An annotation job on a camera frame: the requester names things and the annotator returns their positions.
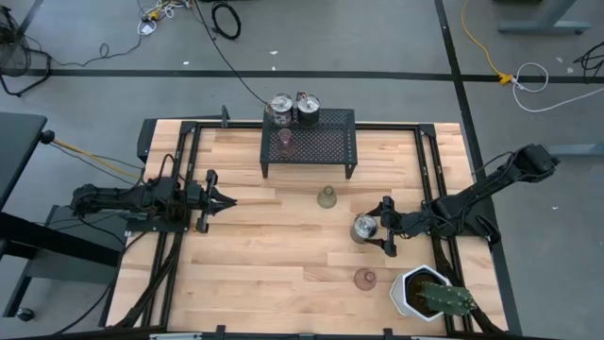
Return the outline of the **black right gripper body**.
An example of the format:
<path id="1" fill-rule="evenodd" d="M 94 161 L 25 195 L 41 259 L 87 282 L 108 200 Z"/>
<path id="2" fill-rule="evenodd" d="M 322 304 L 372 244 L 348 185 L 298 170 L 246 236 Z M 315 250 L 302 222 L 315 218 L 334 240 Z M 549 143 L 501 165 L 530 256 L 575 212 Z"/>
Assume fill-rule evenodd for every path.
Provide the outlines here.
<path id="1" fill-rule="evenodd" d="M 382 198 L 379 208 L 380 224 L 388 230 L 388 236 L 384 244 L 384 251 L 389 257 L 396 257 L 395 236 L 403 238 L 412 238 L 425 229 L 425 212 L 397 212 L 394 208 L 394 200 L 385 196 Z"/>

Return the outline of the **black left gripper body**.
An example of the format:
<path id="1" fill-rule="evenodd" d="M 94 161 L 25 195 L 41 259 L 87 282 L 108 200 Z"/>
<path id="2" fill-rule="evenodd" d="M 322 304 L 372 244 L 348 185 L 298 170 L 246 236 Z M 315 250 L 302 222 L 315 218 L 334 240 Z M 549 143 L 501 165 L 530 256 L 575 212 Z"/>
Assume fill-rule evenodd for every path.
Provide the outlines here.
<path id="1" fill-rule="evenodd" d="M 195 230 L 201 233 L 207 233 L 209 229 L 208 216 L 211 212 L 211 191 L 217 181 L 217 174 L 213 169 L 207 171 L 206 188 L 203 188 L 196 180 L 187 183 L 186 189 L 186 207 L 188 211 L 201 211 L 197 218 Z"/>

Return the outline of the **orange label candle tin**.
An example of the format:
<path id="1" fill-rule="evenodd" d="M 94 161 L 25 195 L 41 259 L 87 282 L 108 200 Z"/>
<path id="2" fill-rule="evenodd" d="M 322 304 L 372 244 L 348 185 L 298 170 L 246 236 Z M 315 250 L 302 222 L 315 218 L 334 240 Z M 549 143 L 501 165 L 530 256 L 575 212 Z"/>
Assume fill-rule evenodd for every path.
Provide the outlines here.
<path id="1" fill-rule="evenodd" d="M 358 214 L 350 228 L 350 237 L 357 244 L 364 244 L 373 238 L 378 231 L 377 220 L 368 214 Z"/>

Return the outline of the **green glass candlestick holder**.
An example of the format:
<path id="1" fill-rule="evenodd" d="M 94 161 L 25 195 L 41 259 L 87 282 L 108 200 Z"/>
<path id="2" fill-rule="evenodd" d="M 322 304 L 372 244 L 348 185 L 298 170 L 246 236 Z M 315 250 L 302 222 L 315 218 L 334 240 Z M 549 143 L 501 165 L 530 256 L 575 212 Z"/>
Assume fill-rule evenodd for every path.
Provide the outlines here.
<path id="1" fill-rule="evenodd" d="M 337 204 L 337 195 L 331 185 L 325 186 L 318 193 L 317 204 L 323 209 L 331 209 Z"/>

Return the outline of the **pink glass candlestick holder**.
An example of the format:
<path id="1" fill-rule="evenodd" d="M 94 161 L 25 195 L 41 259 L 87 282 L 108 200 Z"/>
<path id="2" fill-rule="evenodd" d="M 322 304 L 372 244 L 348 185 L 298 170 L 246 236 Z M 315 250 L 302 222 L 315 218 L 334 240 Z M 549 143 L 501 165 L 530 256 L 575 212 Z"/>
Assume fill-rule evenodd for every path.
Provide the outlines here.
<path id="1" fill-rule="evenodd" d="M 282 157 L 291 157 L 296 150 L 294 135 L 288 128 L 282 128 L 278 133 L 277 151 Z"/>
<path id="2" fill-rule="evenodd" d="M 370 268 L 361 268 L 354 275 L 354 283 L 362 291 L 370 291 L 377 284 L 377 275 Z"/>

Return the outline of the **floral label candle tin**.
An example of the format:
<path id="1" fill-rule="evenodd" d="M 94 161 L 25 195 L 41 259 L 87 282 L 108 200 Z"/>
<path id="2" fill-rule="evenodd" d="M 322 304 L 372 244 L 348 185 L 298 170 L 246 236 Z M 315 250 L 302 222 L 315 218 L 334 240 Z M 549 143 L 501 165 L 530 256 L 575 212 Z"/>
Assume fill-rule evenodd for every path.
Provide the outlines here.
<path id="1" fill-rule="evenodd" d="M 292 123 L 293 103 L 285 93 L 277 93 L 268 101 L 270 117 L 276 126 L 285 128 Z"/>

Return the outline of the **dark striped candle tin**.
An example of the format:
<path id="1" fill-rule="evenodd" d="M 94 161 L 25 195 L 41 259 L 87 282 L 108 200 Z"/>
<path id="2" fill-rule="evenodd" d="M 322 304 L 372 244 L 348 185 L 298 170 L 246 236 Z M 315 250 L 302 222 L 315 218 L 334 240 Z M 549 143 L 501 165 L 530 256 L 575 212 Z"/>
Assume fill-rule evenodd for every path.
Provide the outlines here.
<path id="1" fill-rule="evenodd" d="M 305 128 L 312 128 L 319 122 L 320 99 L 314 94 L 299 92 L 296 96 L 297 121 Z"/>

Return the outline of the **white hexagonal planter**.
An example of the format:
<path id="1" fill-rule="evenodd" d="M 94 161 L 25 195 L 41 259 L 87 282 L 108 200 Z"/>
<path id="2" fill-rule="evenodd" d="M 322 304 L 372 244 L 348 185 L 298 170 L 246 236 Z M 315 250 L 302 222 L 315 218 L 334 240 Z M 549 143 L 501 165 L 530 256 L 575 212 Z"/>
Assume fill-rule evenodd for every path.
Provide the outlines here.
<path id="1" fill-rule="evenodd" d="M 416 316 L 431 322 L 444 314 L 432 310 L 427 299 L 421 295 L 425 283 L 451 285 L 449 279 L 425 264 L 395 278 L 390 289 L 390 298 L 401 315 Z"/>

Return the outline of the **black table clamp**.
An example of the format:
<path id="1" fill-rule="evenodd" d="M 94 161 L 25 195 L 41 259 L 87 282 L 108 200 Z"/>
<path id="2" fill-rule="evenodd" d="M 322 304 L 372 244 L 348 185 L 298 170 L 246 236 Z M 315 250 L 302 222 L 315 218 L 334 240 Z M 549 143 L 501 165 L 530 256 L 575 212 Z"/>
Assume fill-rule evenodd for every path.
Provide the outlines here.
<path id="1" fill-rule="evenodd" d="M 222 105 L 219 114 L 172 117 L 172 120 L 194 120 L 194 121 L 211 120 L 211 121 L 217 121 L 221 128 L 226 128 L 228 126 L 228 122 L 230 121 L 230 114 L 229 114 L 227 107 L 225 105 Z"/>

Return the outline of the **black control box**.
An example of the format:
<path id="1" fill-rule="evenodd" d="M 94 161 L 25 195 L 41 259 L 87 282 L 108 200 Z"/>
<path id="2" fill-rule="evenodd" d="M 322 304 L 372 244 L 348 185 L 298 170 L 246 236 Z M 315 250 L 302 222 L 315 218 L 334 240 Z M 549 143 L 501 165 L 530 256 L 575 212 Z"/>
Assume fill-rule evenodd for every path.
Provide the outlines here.
<path id="1" fill-rule="evenodd" d="M 156 125 L 157 119 L 145 119 L 143 121 L 137 141 L 137 157 L 143 163 L 147 162 Z"/>

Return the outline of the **black perforated metal shelf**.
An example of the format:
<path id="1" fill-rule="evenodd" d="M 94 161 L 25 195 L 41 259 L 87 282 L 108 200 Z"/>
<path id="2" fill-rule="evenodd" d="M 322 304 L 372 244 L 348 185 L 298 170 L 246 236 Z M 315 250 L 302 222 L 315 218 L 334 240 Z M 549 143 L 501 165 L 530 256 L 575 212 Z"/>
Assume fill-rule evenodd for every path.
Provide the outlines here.
<path id="1" fill-rule="evenodd" d="M 278 154 L 277 133 L 288 128 L 296 146 L 291 157 Z M 293 121 L 288 127 L 278 127 L 265 114 L 261 128 L 260 168 L 268 178 L 270 164 L 330 164 L 343 165 L 346 179 L 351 179 L 358 164 L 355 112 L 350 109 L 321 109 L 314 127 L 302 127 Z"/>

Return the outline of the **green cactus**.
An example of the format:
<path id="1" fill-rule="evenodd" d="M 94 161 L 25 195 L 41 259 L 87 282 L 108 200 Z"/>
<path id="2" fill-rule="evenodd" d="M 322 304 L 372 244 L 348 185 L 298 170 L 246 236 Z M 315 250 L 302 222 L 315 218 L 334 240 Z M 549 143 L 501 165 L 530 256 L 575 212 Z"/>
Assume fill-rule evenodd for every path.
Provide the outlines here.
<path id="1" fill-rule="evenodd" d="M 469 315 L 478 307 L 465 287 L 422 282 L 417 296 L 423 299 L 430 310 L 446 315 Z"/>

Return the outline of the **grey desk foot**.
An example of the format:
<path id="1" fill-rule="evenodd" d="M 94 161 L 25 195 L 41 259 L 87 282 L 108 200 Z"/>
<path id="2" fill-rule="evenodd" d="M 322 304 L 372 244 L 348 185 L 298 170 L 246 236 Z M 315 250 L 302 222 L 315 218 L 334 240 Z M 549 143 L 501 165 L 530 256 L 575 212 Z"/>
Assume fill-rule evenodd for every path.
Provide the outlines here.
<path id="1" fill-rule="evenodd" d="M 547 145 L 545 149 L 554 157 L 604 157 L 604 143 Z"/>

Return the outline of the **black desk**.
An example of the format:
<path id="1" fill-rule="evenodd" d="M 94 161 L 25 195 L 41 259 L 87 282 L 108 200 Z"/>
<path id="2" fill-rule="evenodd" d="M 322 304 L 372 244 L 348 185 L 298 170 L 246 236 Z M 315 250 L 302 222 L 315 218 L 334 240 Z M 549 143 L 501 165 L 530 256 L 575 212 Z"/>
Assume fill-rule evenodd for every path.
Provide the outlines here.
<path id="1" fill-rule="evenodd" d="M 49 214 L 42 224 L 3 211 L 10 194 L 41 141 L 54 136 L 43 131 L 47 118 L 35 114 L 0 112 L 0 260 L 4 256 L 25 260 L 3 317 L 16 317 L 29 284 L 34 279 L 100 283 L 120 259 L 120 246 L 94 241 L 81 226 L 54 230 Z"/>

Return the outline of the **black mesh fan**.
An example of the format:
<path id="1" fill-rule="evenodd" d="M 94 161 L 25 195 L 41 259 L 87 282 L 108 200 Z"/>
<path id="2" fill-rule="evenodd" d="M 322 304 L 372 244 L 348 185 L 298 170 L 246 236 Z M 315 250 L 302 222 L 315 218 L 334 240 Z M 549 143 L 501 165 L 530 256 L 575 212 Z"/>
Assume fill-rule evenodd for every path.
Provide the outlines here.
<path id="1" fill-rule="evenodd" d="M 46 58 L 43 77 L 20 91 L 11 91 L 5 77 L 24 76 L 30 69 L 32 53 Z M 14 20 L 11 9 L 0 5 L 0 85 L 5 93 L 22 97 L 26 92 L 44 83 L 50 77 L 50 70 L 50 56 L 46 52 L 29 47 L 25 30 Z"/>

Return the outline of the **grey desk leg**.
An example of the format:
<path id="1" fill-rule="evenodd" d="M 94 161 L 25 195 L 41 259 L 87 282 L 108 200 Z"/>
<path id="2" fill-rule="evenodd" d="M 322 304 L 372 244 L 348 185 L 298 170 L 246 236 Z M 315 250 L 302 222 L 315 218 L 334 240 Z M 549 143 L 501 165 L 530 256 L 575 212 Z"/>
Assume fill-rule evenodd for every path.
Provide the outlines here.
<path id="1" fill-rule="evenodd" d="M 509 34 L 581 35 L 592 28 L 587 21 L 565 21 L 562 17 L 577 0 L 493 0 L 505 6 L 544 6 L 540 14 L 524 21 L 500 21 L 498 31 Z"/>

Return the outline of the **black aluminium table frame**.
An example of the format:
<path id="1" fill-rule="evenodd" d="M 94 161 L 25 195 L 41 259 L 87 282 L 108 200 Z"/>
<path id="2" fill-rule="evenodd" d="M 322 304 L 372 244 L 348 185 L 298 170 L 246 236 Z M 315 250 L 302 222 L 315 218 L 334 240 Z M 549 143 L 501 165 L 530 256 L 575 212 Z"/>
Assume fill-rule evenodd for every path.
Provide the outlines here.
<path id="1" fill-rule="evenodd" d="M 217 172 L 219 190 L 237 200 L 209 220 L 207 233 L 190 229 L 177 261 L 167 327 L 173 332 L 322 333 L 442 335 L 445 322 L 404 316 L 389 292 L 395 278 L 433 265 L 430 240 L 397 241 L 390 258 L 349 235 L 357 214 L 384 196 L 401 212 L 419 209 L 437 195 L 432 160 L 419 161 L 418 145 L 437 145 L 445 188 L 456 193 L 472 179 L 456 124 L 439 124 L 434 138 L 417 138 L 402 127 L 373 124 L 357 131 L 358 164 L 351 179 L 341 165 L 273 164 L 260 169 L 260 126 L 201 131 L 194 176 Z M 323 209 L 318 193 L 331 185 L 337 204 Z M 354 283 L 361 268 L 377 275 L 362 291 Z"/>

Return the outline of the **grey metal bracket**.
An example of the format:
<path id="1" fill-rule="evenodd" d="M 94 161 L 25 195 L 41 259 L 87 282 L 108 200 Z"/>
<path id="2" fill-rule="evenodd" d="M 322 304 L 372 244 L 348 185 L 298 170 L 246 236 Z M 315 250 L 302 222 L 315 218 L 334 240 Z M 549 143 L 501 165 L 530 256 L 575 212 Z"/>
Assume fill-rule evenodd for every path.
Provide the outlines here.
<path id="1" fill-rule="evenodd" d="M 150 334 L 148 340 L 203 340 L 202 332 L 167 332 Z"/>

